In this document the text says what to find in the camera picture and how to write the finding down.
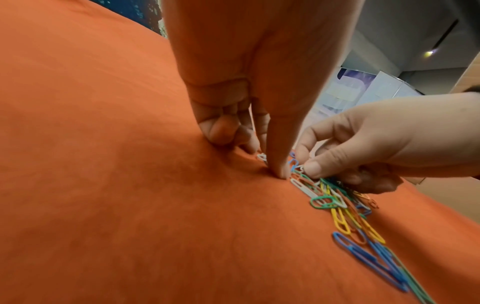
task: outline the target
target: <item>hand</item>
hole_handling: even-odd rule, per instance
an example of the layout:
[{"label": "hand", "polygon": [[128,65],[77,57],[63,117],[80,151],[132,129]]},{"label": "hand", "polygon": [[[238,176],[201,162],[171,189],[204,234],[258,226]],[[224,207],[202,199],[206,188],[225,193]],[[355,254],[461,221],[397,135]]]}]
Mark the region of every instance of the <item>hand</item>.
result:
[{"label": "hand", "polygon": [[[328,141],[308,160],[317,141]],[[396,98],[351,108],[307,128],[296,158],[312,178],[364,193],[394,191],[400,176],[480,174],[480,94]]]},{"label": "hand", "polygon": [[302,121],[338,65],[362,4],[163,0],[178,71],[205,137],[249,153],[260,147],[271,170],[287,178]]}]

